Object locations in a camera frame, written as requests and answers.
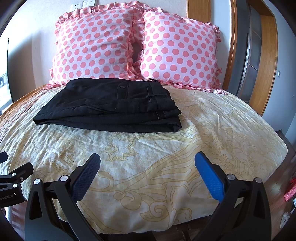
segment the black pants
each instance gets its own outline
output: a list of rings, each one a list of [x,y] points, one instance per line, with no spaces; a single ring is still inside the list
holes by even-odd
[[[69,81],[33,120],[88,130],[177,132],[180,113],[157,81],[82,78]]]

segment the wooden floor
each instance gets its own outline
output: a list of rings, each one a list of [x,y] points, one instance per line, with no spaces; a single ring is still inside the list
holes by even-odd
[[[288,148],[288,154],[282,164],[265,182],[264,186],[268,196],[271,222],[272,237],[280,231],[280,222],[284,212],[289,212],[293,205],[292,201],[285,202],[284,194],[289,186],[289,178],[296,171],[296,155],[295,150],[285,136],[280,132],[278,135],[283,139]],[[6,208],[6,217],[12,224],[18,234],[24,239],[24,216],[27,203],[21,203]],[[163,232],[154,232],[157,241],[183,241],[182,230],[188,230],[191,239],[206,225],[209,217],[199,220],[192,220],[187,224],[173,226]]]

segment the red object on floor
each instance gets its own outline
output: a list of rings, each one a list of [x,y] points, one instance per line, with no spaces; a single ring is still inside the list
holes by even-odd
[[[289,201],[294,194],[296,193],[296,177],[290,181],[291,185],[288,188],[288,191],[284,195],[286,202]]]

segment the yellow floral bed sheet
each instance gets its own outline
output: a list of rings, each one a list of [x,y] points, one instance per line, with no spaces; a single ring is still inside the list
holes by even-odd
[[[98,233],[162,231],[213,213],[218,202],[203,183],[194,155],[239,179],[266,181],[287,147],[261,116],[232,94],[165,86],[182,111],[177,133],[116,133],[59,125],[37,126],[33,117],[63,87],[39,88],[0,117],[0,151],[9,162],[0,174],[31,162],[34,173],[22,183],[27,199],[36,178],[58,180],[92,153],[101,167],[78,207]],[[59,216],[65,220],[55,202]]]

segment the electrical outlet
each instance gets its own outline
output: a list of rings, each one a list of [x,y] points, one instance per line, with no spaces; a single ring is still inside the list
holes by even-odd
[[[83,6],[83,2],[74,3],[70,7],[70,12],[74,11],[75,9],[81,9]]]
[[[95,4],[96,4],[96,0],[83,1],[82,8],[85,8],[85,7],[93,7]]]

